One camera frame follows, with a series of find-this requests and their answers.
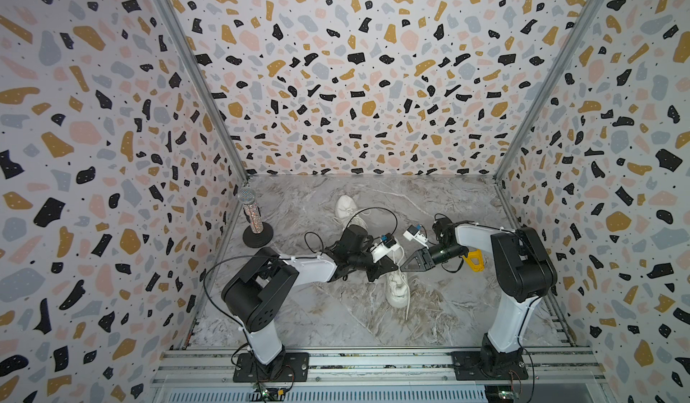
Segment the white sneaker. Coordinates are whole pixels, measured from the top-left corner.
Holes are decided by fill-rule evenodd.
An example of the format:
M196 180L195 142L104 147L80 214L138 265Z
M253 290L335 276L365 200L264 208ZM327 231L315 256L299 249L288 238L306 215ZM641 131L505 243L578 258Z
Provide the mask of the white sneaker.
M359 226L366 230L368 228L364 217L368 214L368 211L362 211L350 196L344 194L340 196L335 205L335 221L339 223L343 229L348 228L352 225Z
M400 265L403 262L404 258L397 263L399 267L397 271L384 275L386 277L386 300L393 308L403 309L404 316L408 317L411 289L407 276L400 271Z

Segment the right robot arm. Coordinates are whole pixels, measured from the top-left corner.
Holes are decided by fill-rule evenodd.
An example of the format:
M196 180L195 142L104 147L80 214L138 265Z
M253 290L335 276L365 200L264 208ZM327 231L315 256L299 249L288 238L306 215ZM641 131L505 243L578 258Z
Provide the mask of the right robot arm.
M529 227L494 228L474 221L454 223L446 216L437 219L432 229L437 243L415 251L400 270L426 272L451 258L470 257L476 250L491 256L501 301L483 339L483 362L520 362L528 322L557 280L553 262L537 231Z

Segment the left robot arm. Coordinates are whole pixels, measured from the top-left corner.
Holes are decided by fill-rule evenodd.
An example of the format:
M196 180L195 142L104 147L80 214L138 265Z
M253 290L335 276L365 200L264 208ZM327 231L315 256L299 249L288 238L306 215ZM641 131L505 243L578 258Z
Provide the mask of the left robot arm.
M370 282L399 269L403 247L392 234L379 239L363 227L346 227L338 241L311 256L288 256L264 247L226 284L221 299L238 320L254 359L272 367L285 354L274 319L295 286L332 283L362 271Z

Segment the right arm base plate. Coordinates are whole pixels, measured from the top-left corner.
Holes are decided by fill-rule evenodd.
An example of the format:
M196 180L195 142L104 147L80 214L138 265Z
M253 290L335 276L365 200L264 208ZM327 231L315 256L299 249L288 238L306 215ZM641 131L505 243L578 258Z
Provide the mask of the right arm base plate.
M528 379L520 349L511 353L456 351L451 354L451 365L457 381Z

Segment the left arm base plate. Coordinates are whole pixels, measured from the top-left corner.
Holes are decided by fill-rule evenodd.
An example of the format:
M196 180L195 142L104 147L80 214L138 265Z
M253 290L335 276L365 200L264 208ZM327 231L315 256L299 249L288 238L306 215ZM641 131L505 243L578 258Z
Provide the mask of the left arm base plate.
M263 365L252 353L239 356L235 364L234 383L305 383L310 365L308 352L279 354Z

